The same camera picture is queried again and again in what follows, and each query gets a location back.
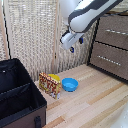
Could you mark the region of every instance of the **wooden floor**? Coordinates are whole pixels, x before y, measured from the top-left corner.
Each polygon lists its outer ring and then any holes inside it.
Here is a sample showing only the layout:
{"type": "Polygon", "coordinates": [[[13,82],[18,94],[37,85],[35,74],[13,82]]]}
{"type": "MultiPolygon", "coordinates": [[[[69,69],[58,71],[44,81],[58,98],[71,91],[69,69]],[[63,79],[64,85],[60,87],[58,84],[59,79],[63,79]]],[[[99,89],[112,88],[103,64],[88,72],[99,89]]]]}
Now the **wooden floor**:
{"type": "Polygon", "coordinates": [[[58,74],[75,78],[75,92],[62,89],[61,98],[47,100],[44,128],[110,128],[128,102],[128,85],[86,65],[58,74]]]}

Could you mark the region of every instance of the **woven curtain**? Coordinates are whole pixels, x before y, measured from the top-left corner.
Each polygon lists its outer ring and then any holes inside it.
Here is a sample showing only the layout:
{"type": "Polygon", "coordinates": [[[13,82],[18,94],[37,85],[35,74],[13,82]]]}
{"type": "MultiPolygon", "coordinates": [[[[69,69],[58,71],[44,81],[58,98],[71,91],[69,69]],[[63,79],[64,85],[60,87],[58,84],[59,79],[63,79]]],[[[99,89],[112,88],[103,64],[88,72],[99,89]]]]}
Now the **woven curtain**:
{"type": "MultiPolygon", "coordinates": [[[[84,34],[83,44],[80,44],[80,42],[77,41],[73,45],[74,53],[71,53],[70,50],[63,50],[63,48],[60,45],[61,43],[59,42],[59,54],[58,54],[59,60],[57,62],[57,73],[85,64],[85,59],[87,57],[86,53],[88,50],[88,45],[90,43],[90,37],[92,34],[92,27],[88,32],[84,34]]],[[[62,37],[62,34],[64,34],[66,30],[67,30],[67,27],[63,23],[63,18],[61,18],[59,38],[62,37]]]]}
{"type": "Polygon", "coordinates": [[[40,72],[52,71],[56,4],[57,0],[5,0],[12,57],[21,60],[34,81],[40,72]]]}
{"type": "Polygon", "coordinates": [[[5,23],[3,16],[3,8],[0,1],[0,61],[8,59],[8,47],[5,35],[5,23]]]}
{"type": "Polygon", "coordinates": [[[125,9],[127,8],[128,9],[128,0],[123,0],[115,8],[125,8],[125,9]]]}

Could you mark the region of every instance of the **black box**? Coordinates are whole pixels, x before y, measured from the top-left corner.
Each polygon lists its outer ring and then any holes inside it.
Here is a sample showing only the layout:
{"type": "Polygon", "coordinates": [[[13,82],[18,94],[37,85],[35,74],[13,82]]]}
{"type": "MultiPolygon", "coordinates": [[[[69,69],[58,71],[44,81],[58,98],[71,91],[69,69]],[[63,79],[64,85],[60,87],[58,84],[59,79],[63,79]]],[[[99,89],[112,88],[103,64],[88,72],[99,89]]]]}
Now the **black box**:
{"type": "Polygon", "coordinates": [[[42,128],[47,102],[14,58],[0,62],[0,128],[42,128]]]}

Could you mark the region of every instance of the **blue plastic bowl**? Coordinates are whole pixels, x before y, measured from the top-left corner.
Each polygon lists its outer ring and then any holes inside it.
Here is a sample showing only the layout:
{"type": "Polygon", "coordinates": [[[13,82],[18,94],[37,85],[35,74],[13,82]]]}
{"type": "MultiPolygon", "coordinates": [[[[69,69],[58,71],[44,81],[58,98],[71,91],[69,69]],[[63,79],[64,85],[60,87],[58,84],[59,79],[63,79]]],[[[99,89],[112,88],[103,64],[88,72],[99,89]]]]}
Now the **blue plastic bowl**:
{"type": "Polygon", "coordinates": [[[62,87],[65,91],[73,92],[78,86],[78,81],[73,78],[65,78],[62,80],[62,87]]]}

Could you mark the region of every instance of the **drawer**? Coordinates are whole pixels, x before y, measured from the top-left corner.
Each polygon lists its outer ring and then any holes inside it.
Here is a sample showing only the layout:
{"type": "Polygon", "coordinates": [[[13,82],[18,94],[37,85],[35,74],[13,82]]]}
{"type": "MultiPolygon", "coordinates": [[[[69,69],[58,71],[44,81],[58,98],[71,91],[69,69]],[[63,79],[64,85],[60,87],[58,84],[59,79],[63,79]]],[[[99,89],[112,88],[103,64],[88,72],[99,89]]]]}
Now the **drawer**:
{"type": "Polygon", "coordinates": [[[95,42],[90,63],[128,80],[128,52],[95,42]]]}
{"type": "Polygon", "coordinates": [[[128,49],[128,16],[102,17],[96,41],[128,49]]]}

